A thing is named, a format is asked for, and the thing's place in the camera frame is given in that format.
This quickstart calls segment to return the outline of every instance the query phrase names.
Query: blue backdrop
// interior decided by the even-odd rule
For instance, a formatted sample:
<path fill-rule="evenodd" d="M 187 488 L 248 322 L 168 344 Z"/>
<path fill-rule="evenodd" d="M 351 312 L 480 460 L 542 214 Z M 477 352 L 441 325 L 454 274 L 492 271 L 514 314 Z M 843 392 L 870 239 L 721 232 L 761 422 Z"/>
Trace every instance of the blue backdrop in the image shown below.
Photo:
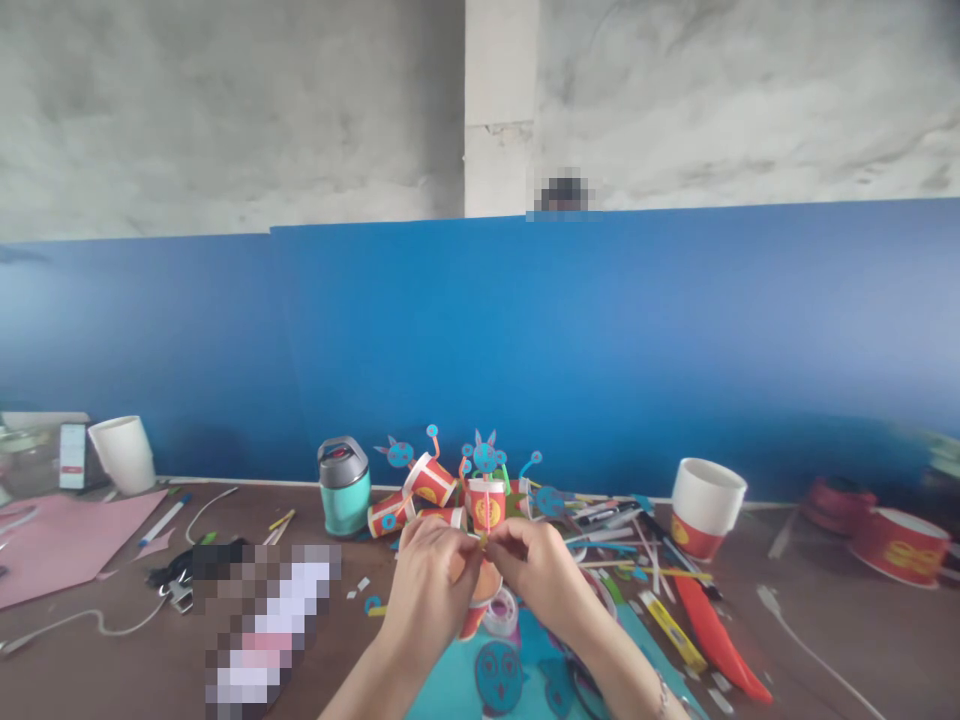
<path fill-rule="evenodd" d="M 433 422 L 450 469 L 496 428 L 562 488 L 668 494 L 693 455 L 751 499 L 910 485 L 914 428 L 960 432 L 960 201 L 596 220 L 0 248 L 0 403 L 139 413 L 172 474 L 313 479 L 351 434 L 399 482 L 372 446 Z"/>

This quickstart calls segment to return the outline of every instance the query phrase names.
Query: hand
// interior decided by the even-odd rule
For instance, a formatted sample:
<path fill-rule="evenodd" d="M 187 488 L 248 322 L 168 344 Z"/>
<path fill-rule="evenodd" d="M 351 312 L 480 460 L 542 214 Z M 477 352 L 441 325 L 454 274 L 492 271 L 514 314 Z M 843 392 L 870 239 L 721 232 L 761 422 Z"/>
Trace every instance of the hand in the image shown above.
<path fill-rule="evenodd" d="M 610 619 L 552 525 L 509 518 L 490 534 L 487 555 L 537 619 L 575 651 Z"/>
<path fill-rule="evenodd" d="M 466 565 L 451 582 L 450 561 L 456 554 Z M 426 679 L 463 626 L 482 560 L 479 541 L 439 517 L 417 518 L 407 525 L 376 642 L 385 652 L 402 651 L 404 663 L 412 664 L 407 669 Z"/>

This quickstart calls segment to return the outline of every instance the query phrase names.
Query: pen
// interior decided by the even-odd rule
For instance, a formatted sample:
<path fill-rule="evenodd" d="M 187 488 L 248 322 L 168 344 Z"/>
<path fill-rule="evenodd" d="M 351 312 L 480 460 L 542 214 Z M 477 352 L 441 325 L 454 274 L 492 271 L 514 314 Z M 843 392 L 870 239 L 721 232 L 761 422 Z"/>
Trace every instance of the pen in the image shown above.
<path fill-rule="evenodd" d="M 176 515 L 178 512 L 180 512 L 180 509 L 181 509 L 184 505 L 186 505 L 187 502 L 189 502 L 190 498 L 192 498 L 192 497 L 193 497 L 193 493 L 187 493 L 186 495 L 183 496 L 183 498 L 180 500 L 180 502 L 178 502 L 176 505 L 174 505 L 172 508 L 170 508 L 170 510 L 167 512 L 167 514 L 164 515 L 162 518 L 160 518 L 160 522 L 158 522 L 156 525 L 154 525 L 154 526 L 150 529 L 150 532 L 148 532 L 146 535 L 143 536 L 143 539 L 142 539 L 142 540 L 140 541 L 140 543 L 139 543 L 139 547 L 144 547 L 147 543 L 149 543 L 149 542 L 150 542 L 151 540 L 153 540 L 157 535 L 159 535 L 159 534 L 160 534 L 160 531 L 163 530 L 163 529 L 167 526 L 167 523 L 169 523 L 171 520 L 173 520 L 173 516 Z"/>

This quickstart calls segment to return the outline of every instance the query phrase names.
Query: white cable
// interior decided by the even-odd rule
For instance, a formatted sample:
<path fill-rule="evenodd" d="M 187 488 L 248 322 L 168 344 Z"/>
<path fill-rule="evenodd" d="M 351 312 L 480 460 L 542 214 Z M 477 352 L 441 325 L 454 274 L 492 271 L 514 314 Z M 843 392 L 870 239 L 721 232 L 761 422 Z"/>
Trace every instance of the white cable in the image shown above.
<path fill-rule="evenodd" d="M 787 621 L 783 619 L 783 615 L 780 614 L 780 603 L 777 602 L 777 598 L 774 596 L 773 591 L 770 588 L 768 588 L 766 585 L 757 585 L 757 594 L 760 596 L 760 602 L 763 603 L 764 607 L 766 607 L 767 610 L 773 613 L 773 616 L 780 622 L 780 624 L 783 626 L 783 629 L 787 631 L 787 634 L 794 639 L 797 645 L 799 645 L 801 648 L 806 650 L 807 654 L 809 654 L 810 657 L 812 657 L 814 660 L 820 663 L 823 666 L 823 668 L 837 680 L 837 682 L 839 682 L 847 690 L 849 690 L 850 693 L 857 700 L 859 700 L 867 710 L 870 711 L 871 715 L 877 718 L 877 720 L 886 720 L 886 718 L 880 714 L 879 710 L 877 710 L 873 705 L 871 705 L 870 702 L 863 695 L 857 692 L 856 688 L 854 688 L 853 685 L 851 685 L 842 677 L 840 677 L 840 674 L 836 670 L 834 670 L 832 667 L 827 665 L 823 660 L 821 660 L 813 650 L 811 650 L 806 646 L 803 640 L 797 637 L 797 634 L 790 628 L 789 625 L 787 625 Z"/>
<path fill-rule="evenodd" d="M 169 595 L 164 596 L 160 600 L 160 604 L 157 605 L 156 608 L 154 608 L 153 612 L 147 615 L 147 617 L 144 618 L 144 620 L 134 625 L 132 628 L 127 628 L 126 630 L 107 630 L 107 628 L 103 624 L 102 612 L 100 612 L 99 610 L 84 610 L 82 613 L 71 615 L 70 617 L 64 620 L 61 620 L 60 622 L 53 623 L 53 625 L 47 625 L 45 628 L 40 628 L 39 630 L 35 630 L 29 635 L 24 635 L 19 640 L 14 640 L 9 643 L 0 644 L 0 655 L 3 655 L 4 657 L 6 657 L 10 653 L 15 652 L 16 650 L 19 650 L 20 648 L 22 648 L 24 645 L 26 645 L 28 642 L 33 640 L 35 637 L 43 635 L 45 632 L 58 628 L 61 625 L 66 625 L 68 622 L 72 622 L 77 618 L 82 618 L 84 615 L 93 615 L 95 618 L 97 618 L 97 632 L 99 632 L 101 635 L 106 635 L 107 637 L 121 637 L 123 635 L 130 635 L 131 633 L 135 633 L 137 630 L 142 628 L 148 622 L 153 620 L 156 614 L 160 612 L 160 608 L 163 607 L 163 604 L 167 601 L 169 597 L 170 597 Z"/>
<path fill-rule="evenodd" d="M 195 543 L 195 542 L 193 541 L 193 538 L 190 537 L 190 530 L 191 530 L 191 528 L 193 528 L 193 524 L 197 521 L 197 519 L 198 519 L 201 515 L 203 515 L 203 511 L 206 510 L 206 509 L 207 509 L 208 507 L 210 507 L 211 505 L 213 505 L 213 504 L 214 504 L 217 500 L 219 500 L 220 498 L 226 497 L 226 496 L 229 495 L 230 493 L 236 492 L 236 491 L 239 490 L 239 489 L 240 489 L 239 486 L 237 486 L 237 487 L 232 487 L 232 488 L 230 488 L 229 490 L 227 490 L 226 492 L 220 493 L 220 494 L 217 495 L 213 500 L 211 500 L 211 501 L 208 502 L 206 505 L 204 505 L 202 508 L 200 508 L 200 511 L 199 511 L 196 515 L 193 516 L 193 520 L 191 520 L 191 521 L 190 521 L 190 524 L 187 525 L 187 531 L 184 533 L 184 535 L 185 535 L 186 538 L 187 538 L 187 542 L 188 542 L 188 543 L 190 543 L 191 545 L 196 545 L 196 544 L 197 544 L 197 543 Z"/>

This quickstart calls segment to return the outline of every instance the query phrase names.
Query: blue paper cutout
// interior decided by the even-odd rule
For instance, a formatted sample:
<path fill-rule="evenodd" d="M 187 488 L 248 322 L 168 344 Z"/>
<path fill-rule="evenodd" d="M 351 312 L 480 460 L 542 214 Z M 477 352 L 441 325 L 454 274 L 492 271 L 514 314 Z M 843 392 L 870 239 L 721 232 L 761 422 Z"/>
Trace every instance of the blue paper cutout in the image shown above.
<path fill-rule="evenodd" d="M 560 720 L 564 720 L 573 709 L 577 696 L 573 691 L 570 680 L 570 671 L 567 661 L 563 659 L 543 660 L 540 663 L 540 672 L 547 679 L 544 695 L 547 698 L 547 707 Z"/>
<path fill-rule="evenodd" d="M 475 674 L 477 692 L 487 715 L 506 715 L 520 702 L 523 667 L 512 645 L 495 640 L 480 648 Z"/>
<path fill-rule="evenodd" d="M 544 485 L 534 496 L 534 502 L 537 509 L 547 517 L 563 517 L 566 506 L 563 504 L 563 496 L 549 485 Z"/>
<path fill-rule="evenodd" d="M 393 435 L 387 435 L 387 440 L 390 441 L 389 450 L 382 447 L 374 447 L 373 449 L 386 455 L 387 462 L 393 467 L 400 468 L 409 465 L 413 460 L 413 446 L 410 443 L 398 443 Z"/>
<path fill-rule="evenodd" d="M 520 477 L 527 476 L 527 470 L 530 469 L 531 465 L 539 465 L 542 462 L 543 462 L 543 453 L 541 453 L 539 450 L 534 450 L 533 454 L 530 455 L 530 460 L 527 462 L 526 465 L 523 466 L 523 470 L 520 471 Z"/>
<path fill-rule="evenodd" d="M 463 446 L 461 451 L 464 456 L 469 457 L 473 455 L 473 463 L 477 466 L 477 469 L 482 473 L 492 473 L 497 469 L 497 451 L 493 448 L 493 443 L 497 440 L 497 431 L 494 430 L 490 433 L 490 437 L 487 438 L 486 442 L 483 442 L 483 439 L 480 437 L 480 431 L 476 431 L 476 446 L 471 446 L 469 443 Z M 503 455 L 504 461 L 506 461 L 506 453 Z"/>
<path fill-rule="evenodd" d="M 653 515 L 653 503 L 646 495 L 634 495 L 633 499 L 640 503 L 640 507 L 647 515 Z"/>

